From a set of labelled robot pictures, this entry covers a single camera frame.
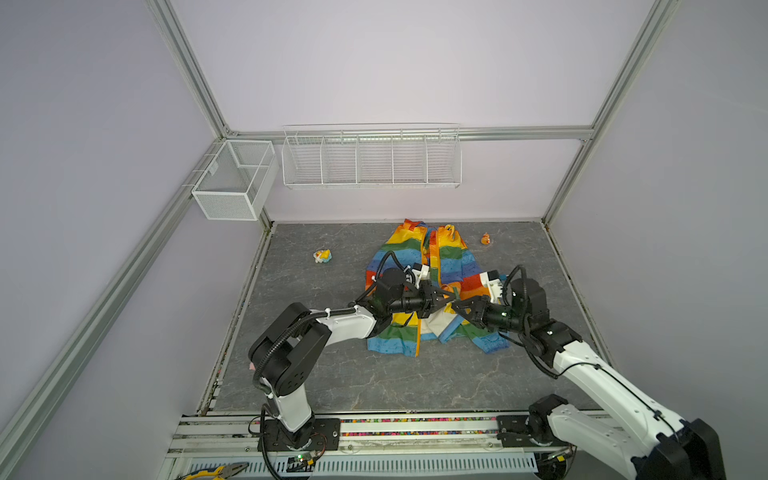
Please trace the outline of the rainbow striped jacket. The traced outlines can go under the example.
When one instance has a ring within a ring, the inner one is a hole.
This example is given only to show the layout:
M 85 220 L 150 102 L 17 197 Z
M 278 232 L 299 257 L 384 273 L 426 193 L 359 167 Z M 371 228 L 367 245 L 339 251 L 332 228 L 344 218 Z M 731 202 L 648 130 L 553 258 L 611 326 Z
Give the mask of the rainbow striped jacket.
M 431 227 L 406 220 L 376 252 L 366 269 L 366 284 L 381 271 L 401 264 L 430 267 L 433 285 L 452 289 L 460 300 L 481 294 L 480 274 L 486 272 L 453 225 Z M 396 313 L 392 325 L 367 341 L 370 351 L 416 357 L 421 344 L 429 340 L 445 343 L 465 337 L 486 354 L 504 350 L 510 342 L 497 333 L 472 325 L 457 315 L 450 305 L 420 318 L 416 314 Z

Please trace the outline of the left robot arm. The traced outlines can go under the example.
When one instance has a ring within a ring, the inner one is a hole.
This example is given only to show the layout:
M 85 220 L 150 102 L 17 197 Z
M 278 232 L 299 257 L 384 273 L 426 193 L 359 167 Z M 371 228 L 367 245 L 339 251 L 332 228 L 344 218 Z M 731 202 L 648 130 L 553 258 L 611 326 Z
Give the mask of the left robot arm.
M 324 349 L 373 338 L 392 325 L 396 314 L 427 318 L 456 299 L 455 293 L 432 283 L 428 268 L 416 270 L 387 252 L 366 289 L 347 307 L 287 306 L 248 351 L 253 384 L 264 393 L 264 413 L 271 417 L 260 434 L 271 434 L 290 449 L 309 446 L 316 416 L 304 384 Z

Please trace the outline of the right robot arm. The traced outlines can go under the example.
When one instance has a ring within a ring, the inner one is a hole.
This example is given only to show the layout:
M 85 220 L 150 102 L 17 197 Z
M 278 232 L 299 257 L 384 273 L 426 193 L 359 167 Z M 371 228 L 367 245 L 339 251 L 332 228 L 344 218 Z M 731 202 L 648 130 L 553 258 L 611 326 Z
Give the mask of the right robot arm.
M 479 328 L 517 336 L 533 364 L 579 387 L 617 422 L 612 427 L 552 394 L 529 408 L 528 430 L 545 445 L 566 442 L 626 479 L 723 479 L 719 436 L 701 419 L 686 420 L 632 384 L 565 323 L 554 319 L 545 290 L 518 265 L 500 300 L 476 295 L 452 304 Z

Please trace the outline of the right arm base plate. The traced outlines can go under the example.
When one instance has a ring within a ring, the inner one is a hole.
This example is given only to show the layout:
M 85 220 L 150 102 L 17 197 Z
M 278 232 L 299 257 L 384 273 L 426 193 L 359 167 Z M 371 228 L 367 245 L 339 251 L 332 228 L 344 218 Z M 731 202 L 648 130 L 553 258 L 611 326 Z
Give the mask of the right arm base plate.
M 570 444 L 552 437 L 537 440 L 528 425 L 527 414 L 501 414 L 496 416 L 496 439 L 504 448 L 568 448 Z

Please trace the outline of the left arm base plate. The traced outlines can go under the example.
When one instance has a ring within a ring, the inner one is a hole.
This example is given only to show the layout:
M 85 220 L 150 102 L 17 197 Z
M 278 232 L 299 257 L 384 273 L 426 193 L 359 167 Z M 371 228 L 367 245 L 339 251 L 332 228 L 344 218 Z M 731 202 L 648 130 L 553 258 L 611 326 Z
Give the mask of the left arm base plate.
M 279 420 L 267 419 L 262 428 L 258 449 L 262 450 L 266 446 L 268 452 L 336 451 L 340 439 L 340 418 L 312 418 L 296 432 L 290 432 Z

